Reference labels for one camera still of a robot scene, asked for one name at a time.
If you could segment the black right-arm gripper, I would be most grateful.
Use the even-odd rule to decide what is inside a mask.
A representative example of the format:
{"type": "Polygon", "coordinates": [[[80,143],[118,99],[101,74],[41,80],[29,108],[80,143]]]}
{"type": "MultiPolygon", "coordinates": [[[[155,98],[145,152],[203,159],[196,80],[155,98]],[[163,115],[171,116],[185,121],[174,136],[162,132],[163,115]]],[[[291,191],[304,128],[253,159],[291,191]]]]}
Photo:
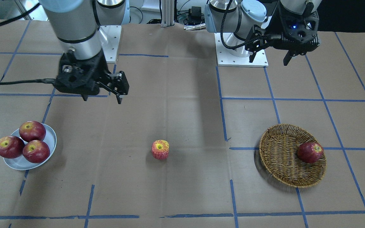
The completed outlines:
{"type": "Polygon", "coordinates": [[[100,88],[116,95],[118,104],[128,95],[130,85],[124,71],[110,73],[103,50],[86,60],[75,57],[76,51],[68,49],[59,61],[58,75],[53,86],[62,93],[82,95],[99,94],[100,88]]]}

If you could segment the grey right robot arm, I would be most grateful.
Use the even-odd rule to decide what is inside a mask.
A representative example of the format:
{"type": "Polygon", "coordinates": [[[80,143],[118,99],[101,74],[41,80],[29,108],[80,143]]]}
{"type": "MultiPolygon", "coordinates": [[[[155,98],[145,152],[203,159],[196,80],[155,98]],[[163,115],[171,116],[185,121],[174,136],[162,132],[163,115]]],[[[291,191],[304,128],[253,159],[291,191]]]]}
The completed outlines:
{"type": "Polygon", "coordinates": [[[103,88],[120,104],[129,84],[123,71],[110,71],[115,63],[122,25],[129,23],[128,0],[41,0],[63,47],[53,86],[62,93],[81,95],[86,101],[103,88]]]}

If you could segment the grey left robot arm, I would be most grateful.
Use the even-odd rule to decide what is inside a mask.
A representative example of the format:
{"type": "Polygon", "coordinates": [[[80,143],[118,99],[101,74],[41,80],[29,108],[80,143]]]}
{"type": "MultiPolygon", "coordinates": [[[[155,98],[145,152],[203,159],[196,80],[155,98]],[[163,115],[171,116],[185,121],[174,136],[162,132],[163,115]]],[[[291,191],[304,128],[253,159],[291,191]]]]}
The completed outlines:
{"type": "Polygon", "coordinates": [[[267,67],[265,49],[285,50],[283,64],[320,45],[320,0],[210,0],[205,24],[215,34],[217,64],[267,67]]]}

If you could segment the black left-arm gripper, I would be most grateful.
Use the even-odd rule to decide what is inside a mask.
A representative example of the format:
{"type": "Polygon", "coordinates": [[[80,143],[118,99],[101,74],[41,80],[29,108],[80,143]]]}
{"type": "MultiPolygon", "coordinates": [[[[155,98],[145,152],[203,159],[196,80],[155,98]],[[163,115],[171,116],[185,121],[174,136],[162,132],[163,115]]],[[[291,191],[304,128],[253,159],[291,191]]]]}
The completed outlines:
{"type": "Polygon", "coordinates": [[[257,52],[270,47],[288,50],[283,59],[287,66],[297,53],[315,50],[320,45],[317,34],[319,3],[278,3],[266,29],[254,25],[245,39],[245,49],[252,63],[257,52]]]}

